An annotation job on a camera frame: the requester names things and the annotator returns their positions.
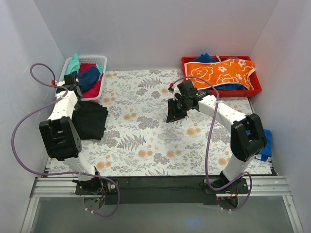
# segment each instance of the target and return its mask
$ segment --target gray floor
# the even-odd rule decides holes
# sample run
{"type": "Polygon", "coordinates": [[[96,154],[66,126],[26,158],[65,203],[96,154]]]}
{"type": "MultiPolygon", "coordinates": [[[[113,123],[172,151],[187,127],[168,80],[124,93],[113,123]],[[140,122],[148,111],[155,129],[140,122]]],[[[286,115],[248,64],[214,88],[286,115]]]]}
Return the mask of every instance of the gray floor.
{"type": "Polygon", "coordinates": [[[250,197],[231,214],[201,204],[124,204],[108,219],[86,212],[83,198],[40,198],[34,226],[34,233],[293,232],[282,197],[250,197]]]}

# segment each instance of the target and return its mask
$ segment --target red cloth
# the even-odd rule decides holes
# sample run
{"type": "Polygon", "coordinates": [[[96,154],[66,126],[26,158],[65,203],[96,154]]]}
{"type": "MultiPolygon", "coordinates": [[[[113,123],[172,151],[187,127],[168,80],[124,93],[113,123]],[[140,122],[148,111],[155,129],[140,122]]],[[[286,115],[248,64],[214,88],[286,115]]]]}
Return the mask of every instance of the red cloth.
{"type": "Polygon", "coordinates": [[[79,74],[83,71],[86,71],[90,69],[91,67],[95,67],[96,64],[90,64],[90,63],[81,63],[80,64],[80,69],[79,69],[79,74]]]}
{"type": "MultiPolygon", "coordinates": [[[[90,69],[91,67],[96,66],[96,64],[90,64],[90,63],[81,63],[80,64],[80,69],[79,69],[79,74],[85,70],[90,69]]],[[[82,98],[94,98],[97,97],[99,95],[99,91],[101,89],[101,83],[102,83],[102,78],[103,78],[103,74],[101,75],[101,80],[97,81],[93,88],[90,89],[89,91],[82,93],[82,98]]]]}
{"type": "Polygon", "coordinates": [[[94,84],[94,87],[92,89],[90,89],[89,91],[87,91],[85,93],[82,93],[82,97],[83,98],[94,98],[94,97],[97,97],[99,95],[99,91],[101,89],[101,83],[102,83],[103,75],[104,74],[101,75],[101,80],[97,81],[94,84]]]}

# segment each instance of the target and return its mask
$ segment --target cable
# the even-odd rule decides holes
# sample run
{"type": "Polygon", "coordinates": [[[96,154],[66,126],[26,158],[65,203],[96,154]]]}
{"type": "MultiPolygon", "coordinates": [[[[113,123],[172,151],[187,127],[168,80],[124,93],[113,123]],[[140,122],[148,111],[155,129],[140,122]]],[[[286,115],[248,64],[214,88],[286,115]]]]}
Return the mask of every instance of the cable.
{"type": "Polygon", "coordinates": [[[216,92],[216,95],[217,95],[217,98],[216,98],[216,105],[215,105],[215,110],[214,110],[214,115],[213,115],[213,118],[212,118],[212,123],[210,125],[210,129],[209,129],[209,133],[208,133],[208,138],[207,138],[207,147],[206,147],[206,153],[205,153],[205,176],[206,176],[206,181],[207,181],[207,184],[208,184],[208,187],[213,190],[213,191],[221,191],[221,190],[224,190],[225,188],[227,188],[228,186],[230,186],[231,184],[233,184],[235,181],[237,181],[238,179],[240,179],[242,176],[244,175],[248,175],[249,177],[249,180],[250,180],[250,187],[249,187],[249,192],[246,196],[246,199],[244,200],[244,202],[238,206],[237,208],[235,209],[225,209],[227,211],[236,211],[236,210],[239,210],[241,209],[245,203],[247,202],[247,200],[249,199],[249,196],[251,194],[251,191],[252,191],[252,186],[253,186],[253,182],[252,182],[252,177],[251,175],[245,171],[245,172],[242,172],[241,174],[239,174],[236,178],[234,178],[232,181],[230,181],[229,183],[225,184],[224,186],[220,187],[220,188],[214,188],[210,181],[209,181],[209,178],[208,178],[208,151],[209,151],[209,146],[210,146],[210,141],[211,141],[211,136],[212,136],[212,131],[213,131],[213,128],[214,128],[214,124],[215,124],[215,120],[216,120],[216,115],[217,115],[217,110],[218,110],[218,101],[220,100],[220,96],[219,96],[219,92],[217,91],[217,89],[208,81],[202,79],[202,78],[199,78],[199,77],[194,77],[194,76],[186,76],[186,77],[182,77],[182,78],[179,78],[177,79],[175,82],[173,82],[173,84],[177,83],[179,80],[183,80],[185,78],[190,78],[190,79],[199,79],[199,80],[202,80],[204,81],[205,83],[207,83],[215,92],[216,92]]]}
{"type": "MultiPolygon", "coordinates": [[[[37,78],[35,77],[35,75],[33,74],[33,68],[34,68],[35,66],[38,66],[38,65],[46,67],[46,68],[52,73],[52,75],[53,75],[53,80],[55,81],[55,74],[54,74],[54,72],[52,71],[52,69],[51,69],[50,67],[48,67],[46,64],[43,64],[43,63],[35,63],[35,64],[33,64],[33,65],[30,67],[30,74],[31,74],[31,76],[34,78],[34,80],[36,80],[36,81],[39,82],[40,84],[45,85],[45,86],[48,86],[48,87],[62,88],[62,89],[65,90],[65,93],[63,94],[63,96],[62,96],[61,98],[59,98],[59,99],[57,99],[57,100],[55,100],[55,101],[49,103],[48,105],[46,105],[46,106],[44,106],[44,107],[41,107],[41,108],[35,110],[35,111],[29,113],[28,115],[26,115],[25,117],[23,117],[22,120],[20,120],[20,121],[17,123],[17,125],[15,126],[15,128],[14,128],[14,130],[13,130],[13,132],[12,132],[11,147],[12,147],[12,152],[13,152],[13,154],[14,154],[15,159],[17,160],[17,162],[18,162],[26,171],[28,171],[28,172],[30,172],[30,173],[32,173],[32,174],[34,174],[34,175],[46,176],[46,175],[47,175],[46,173],[39,172],[39,171],[34,171],[34,170],[31,170],[30,168],[28,168],[28,167],[21,161],[21,159],[19,158],[19,156],[18,156],[18,154],[17,154],[17,152],[16,152],[16,148],[15,148],[15,136],[16,136],[16,132],[17,132],[19,126],[23,123],[23,121],[26,120],[28,117],[32,116],[33,114],[35,114],[35,113],[41,111],[42,109],[45,109],[45,108],[47,108],[47,107],[49,107],[49,106],[51,106],[51,105],[53,105],[53,104],[56,104],[56,103],[59,102],[63,97],[65,97],[66,94],[68,93],[68,89],[67,89],[66,87],[64,87],[64,86],[49,85],[49,84],[46,84],[46,83],[40,81],[39,79],[37,79],[37,78]]],[[[102,217],[110,217],[110,216],[112,216],[112,215],[117,211],[117,209],[118,209],[118,207],[119,207],[119,204],[120,204],[121,196],[120,196],[119,188],[118,188],[117,184],[116,184],[113,180],[111,180],[111,179],[109,179],[109,178],[107,178],[107,177],[98,176],[98,175],[93,175],[93,174],[89,174],[89,173],[85,173],[85,172],[77,172],[77,171],[67,171],[67,172],[59,172],[59,173],[49,173],[48,176],[69,175],[69,174],[86,175],[86,176],[96,177],[96,178],[103,179],[103,180],[106,180],[106,181],[108,181],[108,182],[114,184],[114,185],[116,186],[117,193],[118,193],[118,201],[117,201],[117,206],[116,206],[116,208],[115,208],[110,214],[104,215],[104,214],[102,214],[102,213],[100,213],[100,212],[93,211],[93,210],[91,210],[91,209],[89,209],[89,208],[86,208],[86,210],[90,211],[91,213],[95,213],[95,214],[97,214],[97,215],[100,215],[100,216],[102,216],[102,217]]]]}

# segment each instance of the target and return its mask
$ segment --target black cloth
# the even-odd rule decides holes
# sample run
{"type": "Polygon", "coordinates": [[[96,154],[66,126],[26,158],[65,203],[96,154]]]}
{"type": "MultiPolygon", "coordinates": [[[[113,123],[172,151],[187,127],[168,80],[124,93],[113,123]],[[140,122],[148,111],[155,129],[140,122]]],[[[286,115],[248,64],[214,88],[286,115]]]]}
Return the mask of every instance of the black cloth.
{"type": "Polygon", "coordinates": [[[72,123],[81,140],[101,140],[108,115],[107,108],[91,101],[79,101],[80,108],[72,114],[72,123]]]}

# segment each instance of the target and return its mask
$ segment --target white wall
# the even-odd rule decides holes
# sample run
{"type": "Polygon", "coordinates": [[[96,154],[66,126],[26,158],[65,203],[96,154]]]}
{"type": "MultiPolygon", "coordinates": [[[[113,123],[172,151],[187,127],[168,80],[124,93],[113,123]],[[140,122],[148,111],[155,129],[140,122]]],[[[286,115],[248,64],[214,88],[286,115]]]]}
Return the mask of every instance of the white wall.
{"type": "Polygon", "coordinates": [[[180,68],[203,52],[249,55],[278,0],[34,0],[65,58],[109,70],[180,68]]]}
{"type": "Polygon", "coordinates": [[[311,2],[281,0],[251,59],[262,92],[253,101],[273,134],[273,164],[285,175],[305,232],[311,232],[311,2]]]}
{"type": "MultiPolygon", "coordinates": [[[[0,0],[0,232],[21,229],[34,175],[23,170],[11,152],[11,134],[27,113],[53,99],[52,90],[36,83],[29,74],[33,63],[46,63],[60,75],[64,57],[32,0],[0,0]]],[[[35,71],[51,83],[46,69],[35,71]]],[[[38,129],[49,111],[26,120],[17,132],[21,159],[32,169],[44,170],[47,153],[38,129]]]]}

